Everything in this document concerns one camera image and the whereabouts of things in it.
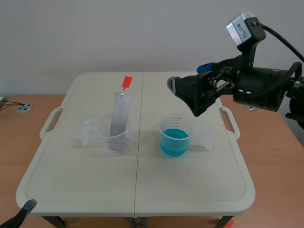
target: wooden desk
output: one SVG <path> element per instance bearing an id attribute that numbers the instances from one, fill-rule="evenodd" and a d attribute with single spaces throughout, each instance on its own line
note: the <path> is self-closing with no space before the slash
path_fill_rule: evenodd
<path id="1" fill-rule="evenodd" d="M 23 114 L 16 107 L 0 112 L 0 223 L 18 212 L 15 193 L 39 144 L 39 132 L 49 113 L 63 95 L 15 96 L 11 101 L 32 102 Z M 235 217 L 233 228 L 286 228 L 304 224 L 304 149 L 279 113 L 248 111 L 222 97 L 233 112 L 241 137 L 238 141 L 256 188 L 256 200 L 243 215 Z M 214 227 L 217 217 L 155 217 L 150 228 Z M 128 228 L 122 218 L 66 218 L 69 228 Z M 51 228 L 41 218 L 28 217 L 24 228 Z"/>

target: blue water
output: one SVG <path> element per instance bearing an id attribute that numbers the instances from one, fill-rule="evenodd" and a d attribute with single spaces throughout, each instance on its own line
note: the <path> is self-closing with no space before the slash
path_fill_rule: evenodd
<path id="1" fill-rule="evenodd" d="M 175 139 L 183 139 L 187 138 L 188 135 L 184 131 L 180 129 L 167 129 L 164 131 L 164 134 L 170 136 Z M 190 139 L 185 140 L 175 140 L 166 137 L 165 135 L 161 134 L 161 150 L 170 156 L 181 156 L 185 153 L 189 148 Z"/>

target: red clip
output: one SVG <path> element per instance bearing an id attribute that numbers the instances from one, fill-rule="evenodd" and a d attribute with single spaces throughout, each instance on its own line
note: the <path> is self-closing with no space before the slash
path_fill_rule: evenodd
<path id="1" fill-rule="evenodd" d="M 132 82 L 132 77 L 126 76 L 124 77 L 122 88 L 129 88 Z"/>

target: white table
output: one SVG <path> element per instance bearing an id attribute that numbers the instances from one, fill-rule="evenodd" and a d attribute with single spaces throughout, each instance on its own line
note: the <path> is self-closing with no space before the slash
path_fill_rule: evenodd
<path id="1" fill-rule="evenodd" d="M 41 145 L 17 190 L 19 207 L 36 199 L 31 214 L 58 228 L 63 227 L 60 216 L 167 215 L 223 215 L 218 226 L 223 227 L 232 216 L 247 210 L 255 189 L 236 141 L 237 125 L 220 100 L 196 119 L 210 125 L 212 151 L 200 151 L 194 145 L 181 157 L 171 158 L 159 148 L 158 117 L 170 111 L 193 117 L 166 86 L 168 77 L 188 75 L 195 72 L 79 76 L 41 130 Z M 114 156 L 97 139 L 82 147 L 83 121 L 111 111 L 114 92 L 121 92 L 124 76 L 133 76 L 126 89 L 131 95 L 130 115 L 136 120 L 131 151 Z M 228 114 L 234 133 L 225 129 L 219 109 Z M 56 126 L 48 131 L 58 113 Z M 199 144 L 200 138 L 193 143 Z"/>

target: plastic measuring cup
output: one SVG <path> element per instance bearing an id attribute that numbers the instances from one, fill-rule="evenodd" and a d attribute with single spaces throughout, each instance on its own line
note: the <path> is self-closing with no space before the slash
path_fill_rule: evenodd
<path id="1" fill-rule="evenodd" d="M 104 113 L 95 120 L 85 121 L 81 129 L 81 144 L 88 144 L 89 131 L 93 130 L 101 139 L 102 144 L 115 154 L 123 154 L 129 151 L 132 141 L 131 126 L 134 123 L 132 118 L 128 118 L 125 132 L 110 136 L 112 114 Z"/>
<path id="2" fill-rule="evenodd" d="M 161 150 L 167 155 L 180 156 L 185 153 L 195 132 L 204 134 L 204 146 L 211 150 L 211 132 L 203 122 L 196 122 L 184 114 L 173 112 L 158 119 L 157 126 L 160 130 Z"/>

